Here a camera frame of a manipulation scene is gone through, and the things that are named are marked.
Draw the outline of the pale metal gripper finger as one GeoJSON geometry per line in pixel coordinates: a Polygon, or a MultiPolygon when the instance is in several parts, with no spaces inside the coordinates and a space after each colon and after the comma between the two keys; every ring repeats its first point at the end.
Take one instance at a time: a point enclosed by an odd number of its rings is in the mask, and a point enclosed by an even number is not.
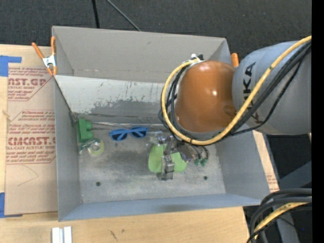
{"type": "Polygon", "coordinates": [[[164,155],[161,159],[161,172],[157,173],[159,180],[167,181],[173,179],[175,163],[170,155],[164,155]]]}
{"type": "Polygon", "coordinates": [[[174,148],[174,140],[175,140],[174,136],[173,135],[167,135],[166,137],[159,136],[157,140],[159,145],[162,147],[163,156],[170,155],[174,148]]]}

